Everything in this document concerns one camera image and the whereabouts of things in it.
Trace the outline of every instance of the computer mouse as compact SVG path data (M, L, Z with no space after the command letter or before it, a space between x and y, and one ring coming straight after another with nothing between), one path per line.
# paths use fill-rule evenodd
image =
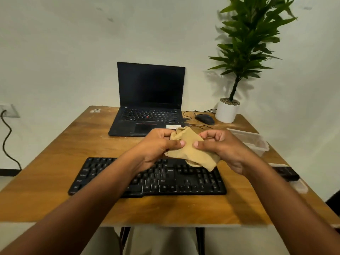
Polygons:
M205 124L209 124L209 125L215 124L214 119L210 115L199 114L195 116L195 119Z

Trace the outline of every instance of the wall outlet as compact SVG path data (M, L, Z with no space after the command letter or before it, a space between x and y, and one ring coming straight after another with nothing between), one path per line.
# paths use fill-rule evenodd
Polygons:
M2 104L0 103L0 112L6 110L3 114L4 117L20 117L18 112L15 110L12 104Z

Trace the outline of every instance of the plant stem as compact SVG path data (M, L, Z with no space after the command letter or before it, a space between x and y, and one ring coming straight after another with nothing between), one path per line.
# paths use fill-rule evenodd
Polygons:
M234 95L235 95L235 92L236 92L237 84L240 81L240 79L241 79L240 76L236 75L236 80L235 80L232 92L230 93L230 97L229 97L230 102L232 102L234 100Z

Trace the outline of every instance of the white plant pot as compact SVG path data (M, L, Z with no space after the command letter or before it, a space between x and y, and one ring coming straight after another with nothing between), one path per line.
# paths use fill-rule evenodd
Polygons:
M217 105L215 117L220 122L232 123L235 120L239 108L240 105L228 105L220 100Z

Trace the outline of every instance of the laptop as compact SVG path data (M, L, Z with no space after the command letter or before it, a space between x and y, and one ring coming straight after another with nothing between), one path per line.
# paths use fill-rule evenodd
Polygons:
M184 126L185 67L117 63L120 108L108 134L144 137L153 128Z

